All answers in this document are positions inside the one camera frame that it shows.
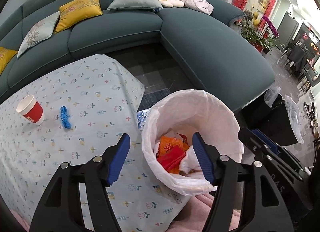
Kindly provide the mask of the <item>blue wrapper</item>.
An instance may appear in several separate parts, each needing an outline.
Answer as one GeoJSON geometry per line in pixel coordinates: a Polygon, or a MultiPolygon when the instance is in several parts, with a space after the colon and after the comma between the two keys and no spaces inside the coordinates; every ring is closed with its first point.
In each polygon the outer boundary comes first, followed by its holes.
{"type": "Polygon", "coordinates": [[[60,120],[65,129],[71,129],[71,123],[68,120],[67,108],[65,106],[60,108],[60,120]]]}

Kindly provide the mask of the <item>orange snack bag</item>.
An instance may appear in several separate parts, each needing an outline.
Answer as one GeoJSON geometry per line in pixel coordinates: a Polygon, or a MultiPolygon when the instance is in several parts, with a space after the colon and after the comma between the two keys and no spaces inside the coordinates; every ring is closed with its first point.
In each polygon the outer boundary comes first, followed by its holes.
{"type": "Polygon", "coordinates": [[[180,147],[184,151],[187,151],[189,149],[187,137],[162,136],[158,147],[157,158],[169,153],[176,146],[180,147]]]}

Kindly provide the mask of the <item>white tissue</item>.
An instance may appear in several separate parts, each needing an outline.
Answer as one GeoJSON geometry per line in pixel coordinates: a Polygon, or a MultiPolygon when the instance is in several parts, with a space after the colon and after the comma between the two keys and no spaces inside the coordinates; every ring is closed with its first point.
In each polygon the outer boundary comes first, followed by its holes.
{"type": "Polygon", "coordinates": [[[186,153],[186,156],[180,162],[180,166],[179,166],[180,173],[181,172],[190,173],[190,172],[201,171],[201,167],[200,167],[199,161],[197,160],[193,147],[190,146],[189,149],[185,151],[185,153],[186,153]]]}

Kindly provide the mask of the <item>white lined trash bin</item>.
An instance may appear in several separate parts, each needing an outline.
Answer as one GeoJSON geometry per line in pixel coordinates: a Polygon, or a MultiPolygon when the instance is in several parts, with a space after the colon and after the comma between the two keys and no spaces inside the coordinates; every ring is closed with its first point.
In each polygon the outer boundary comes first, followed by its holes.
{"type": "Polygon", "coordinates": [[[216,147],[240,163],[244,145],[238,139],[240,126],[233,112],[214,95],[204,90],[181,90],[157,102],[149,110],[142,131],[142,152],[153,174],[171,190],[183,196],[196,196],[216,190],[197,172],[168,173],[156,159],[162,136],[186,136],[192,146],[192,136],[199,132],[208,145],[216,147]]]}

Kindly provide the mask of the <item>floral tablecloth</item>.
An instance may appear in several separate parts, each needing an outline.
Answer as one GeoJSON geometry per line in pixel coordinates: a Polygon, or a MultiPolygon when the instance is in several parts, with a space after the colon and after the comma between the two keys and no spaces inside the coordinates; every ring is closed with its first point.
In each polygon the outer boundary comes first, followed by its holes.
{"type": "Polygon", "coordinates": [[[166,231],[188,202],[161,183],[141,149],[137,111],[144,85],[115,59],[95,55],[28,84],[1,104],[1,196],[27,223],[58,166],[101,155],[122,134],[130,151],[118,180],[107,189],[123,231],[166,231]],[[44,110],[36,125],[16,112],[27,95],[44,110]],[[67,108],[71,129],[60,120],[67,108]]]}

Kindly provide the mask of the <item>potted orchid plant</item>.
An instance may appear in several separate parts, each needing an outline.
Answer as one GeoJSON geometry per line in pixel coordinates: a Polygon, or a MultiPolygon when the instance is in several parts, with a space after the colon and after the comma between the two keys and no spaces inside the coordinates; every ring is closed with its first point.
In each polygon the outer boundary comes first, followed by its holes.
{"type": "Polygon", "coordinates": [[[268,53],[272,48],[281,46],[279,33],[267,16],[259,18],[258,12],[244,11],[245,15],[239,19],[240,34],[259,52],[268,53]]]}

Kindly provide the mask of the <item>teal sectional sofa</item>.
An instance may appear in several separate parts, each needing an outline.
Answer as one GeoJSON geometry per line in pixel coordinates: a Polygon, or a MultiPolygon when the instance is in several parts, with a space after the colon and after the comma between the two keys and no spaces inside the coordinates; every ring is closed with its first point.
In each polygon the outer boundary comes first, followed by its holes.
{"type": "MultiPolygon", "coordinates": [[[[17,50],[41,19],[73,0],[27,0],[1,24],[1,46],[17,50]]],[[[244,13],[222,0],[205,0],[211,15],[189,8],[109,12],[113,0],[100,0],[102,15],[54,34],[1,74],[1,101],[45,74],[77,59],[161,41],[193,84],[231,110],[243,108],[275,80],[265,58],[231,25],[244,13]]]]}

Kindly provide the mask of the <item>yellow cushion left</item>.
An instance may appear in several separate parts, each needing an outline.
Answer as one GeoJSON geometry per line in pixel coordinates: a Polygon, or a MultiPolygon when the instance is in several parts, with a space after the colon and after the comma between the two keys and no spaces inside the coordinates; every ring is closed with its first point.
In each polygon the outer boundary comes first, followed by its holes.
{"type": "Polygon", "coordinates": [[[7,64],[17,53],[18,51],[0,47],[0,74],[2,74],[7,64]]]}

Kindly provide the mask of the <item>yellow cushion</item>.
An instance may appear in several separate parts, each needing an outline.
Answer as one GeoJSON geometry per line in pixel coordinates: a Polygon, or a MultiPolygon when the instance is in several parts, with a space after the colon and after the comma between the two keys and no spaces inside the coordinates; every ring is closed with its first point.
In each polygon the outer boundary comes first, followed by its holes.
{"type": "Polygon", "coordinates": [[[59,7],[60,17],[54,34],[62,32],[80,21],[103,14],[100,0],[73,0],[59,7]]]}
{"type": "Polygon", "coordinates": [[[7,64],[17,53],[18,51],[0,47],[0,74],[2,74],[7,64]]]}

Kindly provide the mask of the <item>white patterned cushion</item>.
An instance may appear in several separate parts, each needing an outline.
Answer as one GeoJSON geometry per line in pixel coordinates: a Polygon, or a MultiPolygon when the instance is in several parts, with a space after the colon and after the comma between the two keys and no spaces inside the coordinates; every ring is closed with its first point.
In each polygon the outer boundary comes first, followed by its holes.
{"type": "Polygon", "coordinates": [[[214,7],[206,0],[181,0],[186,8],[211,15],[214,7]]]}

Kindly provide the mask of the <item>pale blue cushion left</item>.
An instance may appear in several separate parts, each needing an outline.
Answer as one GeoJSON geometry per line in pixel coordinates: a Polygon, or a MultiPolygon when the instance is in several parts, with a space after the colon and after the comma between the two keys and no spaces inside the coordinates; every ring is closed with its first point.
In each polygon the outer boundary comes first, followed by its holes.
{"type": "Polygon", "coordinates": [[[38,43],[49,39],[53,34],[55,25],[59,17],[60,11],[57,11],[36,23],[23,39],[17,53],[17,58],[19,58],[25,51],[37,45],[38,43]]]}

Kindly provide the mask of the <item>pale blue cushion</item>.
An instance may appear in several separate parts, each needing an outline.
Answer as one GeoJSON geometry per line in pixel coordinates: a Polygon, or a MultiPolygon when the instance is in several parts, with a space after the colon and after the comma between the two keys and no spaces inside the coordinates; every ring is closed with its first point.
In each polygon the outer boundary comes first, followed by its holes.
{"type": "Polygon", "coordinates": [[[19,58],[25,51],[37,45],[38,43],[49,39],[53,34],[55,25],[59,17],[60,11],[57,11],[36,23],[23,39],[17,53],[17,58],[19,58]]]}
{"type": "Polygon", "coordinates": [[[107,10],[161,10],[159,0],[113,0],[107,10]]]}

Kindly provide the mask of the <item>yellow cushion centre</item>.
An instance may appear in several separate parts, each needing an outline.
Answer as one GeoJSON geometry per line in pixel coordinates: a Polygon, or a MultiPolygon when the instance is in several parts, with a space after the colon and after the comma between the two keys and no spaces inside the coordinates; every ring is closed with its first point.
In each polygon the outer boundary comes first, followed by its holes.
{"type": "Polygon", "coordinates": [[[100,0],[73,0],[59,7],[60,17],[54,34],[62,32],[80,21],[103,14],[100,0]]]}

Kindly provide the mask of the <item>pale blue cushion right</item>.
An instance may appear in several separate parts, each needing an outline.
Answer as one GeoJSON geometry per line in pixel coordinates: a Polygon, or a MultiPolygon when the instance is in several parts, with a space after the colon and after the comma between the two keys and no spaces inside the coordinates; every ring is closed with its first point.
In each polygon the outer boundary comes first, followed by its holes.
{"type": "Polygon", "coordinates": [[[113,0],[107,10],[161,10],[159,0],[113,0]]]}

